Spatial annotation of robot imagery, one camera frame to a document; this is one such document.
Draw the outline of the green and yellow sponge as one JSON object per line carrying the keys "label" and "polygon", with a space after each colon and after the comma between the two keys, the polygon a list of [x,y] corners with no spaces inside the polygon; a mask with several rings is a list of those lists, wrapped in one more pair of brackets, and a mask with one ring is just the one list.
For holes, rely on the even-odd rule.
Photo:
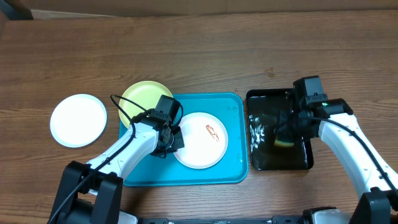
{"label": "green and yellow sponge", "polygon": [[274,140],[274,146],[276,147],[294,147],[295,140],[292,136],[286,134],[276,134]]}

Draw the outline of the white plate with red stain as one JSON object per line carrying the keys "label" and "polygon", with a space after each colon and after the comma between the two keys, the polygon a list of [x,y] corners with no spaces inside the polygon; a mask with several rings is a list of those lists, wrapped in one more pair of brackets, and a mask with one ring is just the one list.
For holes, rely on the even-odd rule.
{"label": "white plate with red stain", "polygon": [[215,116],[196,112],[184,116],[179,124],[184,147],[174,153],[177,160],[192,169],[217,164],[228,148],[228,133]]}

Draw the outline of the white plate with small stains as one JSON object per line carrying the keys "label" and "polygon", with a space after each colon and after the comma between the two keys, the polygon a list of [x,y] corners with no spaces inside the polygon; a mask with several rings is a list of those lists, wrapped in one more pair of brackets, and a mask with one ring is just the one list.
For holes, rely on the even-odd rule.
{"label": "white plate with small stains", "polygon": [[55,107],[50,118],[50,132],[65,147],[83,147],[101,136],[107,119],[104,104],[95,96],[72,95]]}

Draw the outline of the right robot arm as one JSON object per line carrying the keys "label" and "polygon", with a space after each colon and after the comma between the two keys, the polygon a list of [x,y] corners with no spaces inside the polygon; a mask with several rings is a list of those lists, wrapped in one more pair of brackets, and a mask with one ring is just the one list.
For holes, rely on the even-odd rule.
{"label": "right robot arm", "polygon": [[296,104],[279,113],[275,143],[320,138],[335,154],[358,195],[352,214],[304,211],[304,223],[397,223],[397,172],[380,156],[343,99]]}

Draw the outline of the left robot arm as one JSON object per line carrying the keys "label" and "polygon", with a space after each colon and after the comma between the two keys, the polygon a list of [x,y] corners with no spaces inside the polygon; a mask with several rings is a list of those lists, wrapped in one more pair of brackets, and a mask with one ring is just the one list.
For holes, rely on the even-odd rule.
{"label": "left robot arm", "polygon": [[86,164],[63,171],[49,223],[139,223],[120,209],[124,179],[148,155],[165,158],[182,148],[176,114],[148,110],[133,117],[125,134]]}

